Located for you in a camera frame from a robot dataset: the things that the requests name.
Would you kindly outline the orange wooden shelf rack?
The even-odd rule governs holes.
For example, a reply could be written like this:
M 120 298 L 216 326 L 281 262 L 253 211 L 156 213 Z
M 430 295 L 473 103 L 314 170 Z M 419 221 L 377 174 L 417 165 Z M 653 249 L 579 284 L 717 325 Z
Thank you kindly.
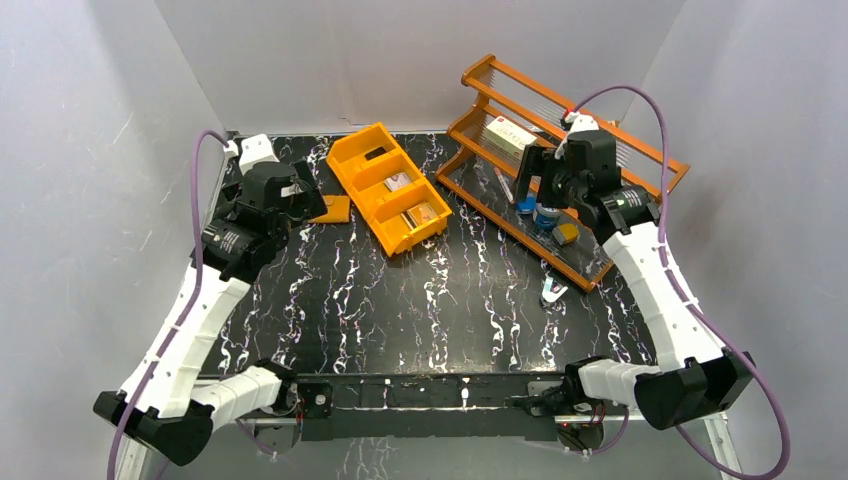
M 484 127 L 504 116 L 533 133 L 537 144 L 555 147 L 565 136 L 561 119 L 573 101 L 492 54 L 468 67 L 461 82 L 475 90 L 476 98 L 447 130 L 460 148 L 438 168 L 436 179 L 583 291 L 593 290 L 613 265 L 593 233 L 579 224 L 579 239 L 560 246 L 531 216 L 519 214 L 515 204 L 507 202 L 493 168 L 501 169 L 512 185 L 520 161 L 506 157 L 483 137 Z

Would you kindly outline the orange card holder wallet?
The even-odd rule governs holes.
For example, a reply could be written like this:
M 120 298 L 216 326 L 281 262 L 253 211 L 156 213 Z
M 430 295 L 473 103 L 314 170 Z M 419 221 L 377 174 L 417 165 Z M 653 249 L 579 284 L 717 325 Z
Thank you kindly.
M 313 224 L 344 224 L 351 219 L 351 199 L 346 195 L 324 195 L 327 212 L 310 222 Z

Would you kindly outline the orange three-compartment bin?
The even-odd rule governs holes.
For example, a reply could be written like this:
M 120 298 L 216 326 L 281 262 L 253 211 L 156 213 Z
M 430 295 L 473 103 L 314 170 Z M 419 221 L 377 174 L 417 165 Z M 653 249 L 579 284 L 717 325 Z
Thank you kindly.
M 446 230 L 452 210 L 382 123 L 335 141 L 326 162 L 386 255 Z

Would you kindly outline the silver card stack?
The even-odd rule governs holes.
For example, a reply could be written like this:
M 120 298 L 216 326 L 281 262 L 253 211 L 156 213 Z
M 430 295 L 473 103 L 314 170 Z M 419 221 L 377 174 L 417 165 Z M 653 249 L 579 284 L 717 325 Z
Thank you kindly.
M 411 185 L 413 180 L 406 172 L 401 171 L 387 177 L 383 183 L 389 192 L 395 192 Z

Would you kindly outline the orange card stack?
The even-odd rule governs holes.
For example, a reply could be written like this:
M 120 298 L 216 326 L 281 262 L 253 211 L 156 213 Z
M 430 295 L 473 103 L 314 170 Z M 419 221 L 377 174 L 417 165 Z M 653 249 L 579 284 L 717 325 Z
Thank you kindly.
M 421 202 L 406 210 L 402 216 L 409 228 L 414 230 L 437 219 L 439 214 L 429 202 Z

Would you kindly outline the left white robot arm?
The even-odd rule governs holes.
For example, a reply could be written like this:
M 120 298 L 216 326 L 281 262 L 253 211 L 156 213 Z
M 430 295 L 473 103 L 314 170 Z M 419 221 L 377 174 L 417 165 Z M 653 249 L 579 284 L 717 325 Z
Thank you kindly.
M 195 460 L 212 434 L 255 410 L 287 415 L 298 401 L 295 374 L 269 359 L 214 384 L 195 382 L 224 323 L 285 248 L 293 230 L 326 213 L 304 160 L 262 161 L 225 185 L 226 199 L 200 231 L 186 277 L 163 327 L 131 377 L 104 391 L 93 411 L 178 466 Z

